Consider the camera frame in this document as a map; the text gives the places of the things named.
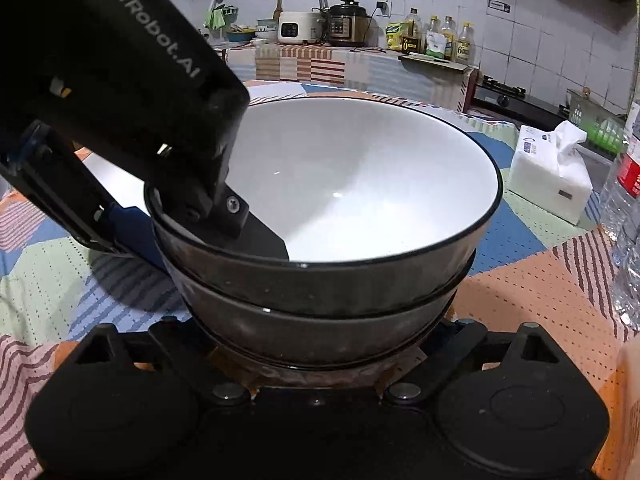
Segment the cutting board on counter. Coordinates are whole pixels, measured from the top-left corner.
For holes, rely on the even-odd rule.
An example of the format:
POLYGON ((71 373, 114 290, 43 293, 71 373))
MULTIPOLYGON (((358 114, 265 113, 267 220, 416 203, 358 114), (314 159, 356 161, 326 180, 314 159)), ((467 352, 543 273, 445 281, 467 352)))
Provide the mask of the cutting board on counter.
POLYGON ((459 72, 459 73, 463 73, 465 70, 469 68, 469 66, 464 64, 447 61, 444 58, 433 58, 432 56, 429 56, 426 54, 420 54, 416 52, 403 54, 399 57, 399 59, 403 61, 423 63, 429 66, 443 68, 444 70, 453 70, 454 72, 459 72))

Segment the oil bottle right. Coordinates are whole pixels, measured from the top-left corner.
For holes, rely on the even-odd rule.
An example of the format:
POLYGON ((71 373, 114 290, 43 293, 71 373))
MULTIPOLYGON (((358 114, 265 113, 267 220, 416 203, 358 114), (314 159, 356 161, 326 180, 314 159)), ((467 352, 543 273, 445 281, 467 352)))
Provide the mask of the oil bottle right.
POLYGON ((461 64, 470 65, 473 61, 473 48, 473 26, 470 22, 464 22, 457 39, 456 61, 461 64))

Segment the white tissue box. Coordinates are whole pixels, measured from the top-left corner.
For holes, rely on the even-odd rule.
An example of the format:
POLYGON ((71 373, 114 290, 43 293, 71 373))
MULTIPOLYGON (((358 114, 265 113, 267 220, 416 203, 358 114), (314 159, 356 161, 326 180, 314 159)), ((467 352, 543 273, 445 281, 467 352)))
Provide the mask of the white tissue box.
POLYGON ((521 126, 506 187, 576 226, 592 193, 591 178, 577 151, 586 139, 587 133, 568 120, 552 131, 521 126))

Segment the black pressure cooker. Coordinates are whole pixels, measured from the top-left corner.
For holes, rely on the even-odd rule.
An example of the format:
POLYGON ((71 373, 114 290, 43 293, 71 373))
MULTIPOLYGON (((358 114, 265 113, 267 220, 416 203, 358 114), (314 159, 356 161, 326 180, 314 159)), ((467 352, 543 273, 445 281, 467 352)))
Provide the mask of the black pressure cooker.
POLYGON ((329 7, 328 31, 332 47, 362 48, 366 45, 372 18, 357 0, 341 0, 329 7))

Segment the black gas stove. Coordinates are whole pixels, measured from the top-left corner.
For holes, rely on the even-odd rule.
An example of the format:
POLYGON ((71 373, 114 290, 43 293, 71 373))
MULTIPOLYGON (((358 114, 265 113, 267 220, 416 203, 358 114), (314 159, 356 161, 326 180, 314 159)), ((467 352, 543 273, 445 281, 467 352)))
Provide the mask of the black gas stove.
POLYGON ((553 130, 568 119, 561 105, 552 105, 529 96, 525 89, 510 87, 489 76, 475 86, 470 108, 491 117, 541 130, 553 130))

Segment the striped counter cloth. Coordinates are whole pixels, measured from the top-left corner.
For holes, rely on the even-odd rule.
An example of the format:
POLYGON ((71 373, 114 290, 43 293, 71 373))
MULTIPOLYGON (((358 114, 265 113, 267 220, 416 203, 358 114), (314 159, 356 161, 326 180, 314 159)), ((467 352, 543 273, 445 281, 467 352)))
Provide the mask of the striped counter cloth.
POLYGON ((318 84, 464 112, 478 69, 373 48, 260 44, 220 51, 242 81, 318 84))

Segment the stacked bowls on counter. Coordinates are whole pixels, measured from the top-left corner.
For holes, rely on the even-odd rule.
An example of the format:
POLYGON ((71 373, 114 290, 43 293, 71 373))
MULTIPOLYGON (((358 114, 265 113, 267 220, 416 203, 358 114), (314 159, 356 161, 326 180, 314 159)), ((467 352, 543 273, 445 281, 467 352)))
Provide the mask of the stacked bowls on counter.
POLYGON ((255 37, 274 44, 278 41, 278 25, 279 22, 272 18, 260 18, 255 27, 255 37))

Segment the oil bottle middle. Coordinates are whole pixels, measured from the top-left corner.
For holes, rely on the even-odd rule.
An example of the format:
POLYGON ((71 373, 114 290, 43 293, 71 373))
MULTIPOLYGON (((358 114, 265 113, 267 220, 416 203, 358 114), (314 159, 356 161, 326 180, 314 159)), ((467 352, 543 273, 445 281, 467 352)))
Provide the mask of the oil bottle middle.
POLYGON ((436 15, 432 15, 425 32, 425 54, 451 61, 454 57, 455 39, 454 19, 446 15, 441 21, 436 15))

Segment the white bowl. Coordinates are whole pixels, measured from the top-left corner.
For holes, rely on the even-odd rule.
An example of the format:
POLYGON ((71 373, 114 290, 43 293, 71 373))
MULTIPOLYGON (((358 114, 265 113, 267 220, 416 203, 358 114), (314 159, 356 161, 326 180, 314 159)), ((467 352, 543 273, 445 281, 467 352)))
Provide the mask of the white bowl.
POLYGON ((356 316, 294 314, 217 292, 162 255, 195 323, 249 359, 299 370, 338 370, 382 361, 418 344, 445 317, 475 258, 441 290, 395 311, 356 316))
POLYGON ((228 181, 285 258, 192 235, 145 193, 170 264, 224 296, 318 316, 396 310, 464 273, 503 192, 477 140, 414 108, 340 96, 263 102, 228 181))

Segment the oil bottle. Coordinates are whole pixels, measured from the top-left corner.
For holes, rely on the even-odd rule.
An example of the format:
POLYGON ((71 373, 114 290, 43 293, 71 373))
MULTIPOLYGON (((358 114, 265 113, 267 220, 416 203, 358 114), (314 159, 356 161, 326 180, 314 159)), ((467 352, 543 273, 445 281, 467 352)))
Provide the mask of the oil bottle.
POLYGON ((425 32, 425 54, 451 61, 454 57, 455 39, 454 19, 446 15, 441 21, 436 15, 432 15, 425 32))
POLYGON ((456 61, 461 64, 470 65, 473 61, 473 48, 473 26, 470 22, 464 22, 457 39, 456 61))

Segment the white rice cooker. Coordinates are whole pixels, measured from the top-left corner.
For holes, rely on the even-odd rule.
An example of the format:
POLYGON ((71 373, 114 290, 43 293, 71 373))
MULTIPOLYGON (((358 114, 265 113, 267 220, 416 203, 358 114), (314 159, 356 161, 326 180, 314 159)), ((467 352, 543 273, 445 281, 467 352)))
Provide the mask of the white rice cooker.
POLYGON ((320 12, 283 11, 278 23, 280 44, 318 44, 324 19, 320 12))

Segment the green label water bottle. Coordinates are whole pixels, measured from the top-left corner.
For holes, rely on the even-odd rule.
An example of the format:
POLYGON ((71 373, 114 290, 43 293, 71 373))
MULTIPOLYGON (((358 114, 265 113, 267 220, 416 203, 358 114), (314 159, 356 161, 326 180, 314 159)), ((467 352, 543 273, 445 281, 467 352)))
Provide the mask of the green label water bottle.
POLYGON ((624 325, 639 330, 639 201, 634 202, 618 232, 612 258, 617 273, 612 285, 615 312, 624 325))

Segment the red label water bottle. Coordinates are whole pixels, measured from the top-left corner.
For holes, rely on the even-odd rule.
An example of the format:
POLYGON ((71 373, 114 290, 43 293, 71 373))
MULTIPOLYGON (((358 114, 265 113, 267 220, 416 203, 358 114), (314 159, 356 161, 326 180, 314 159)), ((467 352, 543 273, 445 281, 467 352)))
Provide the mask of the red label water bottle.
POLYGON ((631 105, 623 147, 612 163, 600 195, 600 230, 613 243, 612 260, 620 266, 636 240, 639 219, 632 211, 639 197, 639 101, 631 105))

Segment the green dish basket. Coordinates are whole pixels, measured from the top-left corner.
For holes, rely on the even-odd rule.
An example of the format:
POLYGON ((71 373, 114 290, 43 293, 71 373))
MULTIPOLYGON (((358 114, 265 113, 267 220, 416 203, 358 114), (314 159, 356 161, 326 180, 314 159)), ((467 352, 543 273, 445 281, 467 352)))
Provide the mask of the green dish basket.
POLYGON ((620 118, 593 102, 589 96, 574 90, 570 97, 568 120, 587 135, 587 143, 593 148, 616 156, 625 141, 624 124, 620 118))

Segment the yellow snack bag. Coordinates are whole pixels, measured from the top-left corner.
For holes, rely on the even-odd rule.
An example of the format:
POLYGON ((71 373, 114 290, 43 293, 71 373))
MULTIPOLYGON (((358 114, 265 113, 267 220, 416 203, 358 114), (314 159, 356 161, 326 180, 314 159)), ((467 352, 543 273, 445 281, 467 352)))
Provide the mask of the yellow snack bag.
POLYGON ((405 36, 406 23, 390 23, 385 27, 386 49, 396 52, 402 50, 402 37, 405 36))

